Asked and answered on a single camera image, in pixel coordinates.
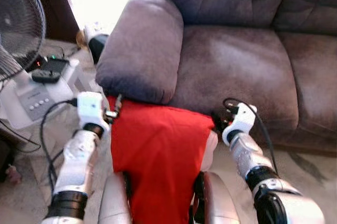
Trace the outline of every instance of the beige floor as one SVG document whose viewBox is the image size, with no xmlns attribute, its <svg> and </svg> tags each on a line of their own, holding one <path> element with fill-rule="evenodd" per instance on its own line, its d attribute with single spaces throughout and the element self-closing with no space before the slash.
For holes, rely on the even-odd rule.
<svg viewBox="0 0 337 224">
<path fill-rule="evenodd" d="M 62 45 L 66 50 L 73 44 L 47 41 Z M 95 70 L 88 53 L 81 51 L 75 57 L 89 79 L 93 79 Z M 53 153 L 62 147 L 77 127 L 76 111 L 69 109 L 47 125 L 48 137 L 56 139 Z M 93 191 L 88 200 L 85 224 L 97 223 L 100 201 L 107 175 L 111 172 L 110 139 L 102 141 L 98 148 L 99 160 L 94 168 Z M 314 155 L 290 155 L 276 151 L 276 160 L 280 175 L 292 183 L 306 196 L 312 197 L 321 207 L 326 223 L 337 220 L 337 162 L 334 158 Z M 41 153 L 16 157 L 15 165 L 23 175 L 18 186 L 8 181 L 0 183 L 0 224 L 39 223 L 47 212 L 49 189 L 46 179 L 46 161 Z M 242 224 L 257 223 L 251 193 L 244 181 L 237 175 L 236 167 L 230 158 L 227 147 L 218 144 L 211 170 L 219 174 L 228 187 Z"/>
</svg>

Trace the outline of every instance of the red cloth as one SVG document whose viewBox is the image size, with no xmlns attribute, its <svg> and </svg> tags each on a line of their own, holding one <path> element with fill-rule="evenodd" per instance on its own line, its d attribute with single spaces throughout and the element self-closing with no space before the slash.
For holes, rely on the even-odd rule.
<svg viewBox="0 0 337 224">
<path fill-rule="evenodd" d="M 113 109 L 115 98 L 108 100 Z M 134 223 L 188 223 L 193 183 L 213 127 L 209 116 L 123 101 L 111 153 L 114 171 L 131 177 Z"/>
</svg>

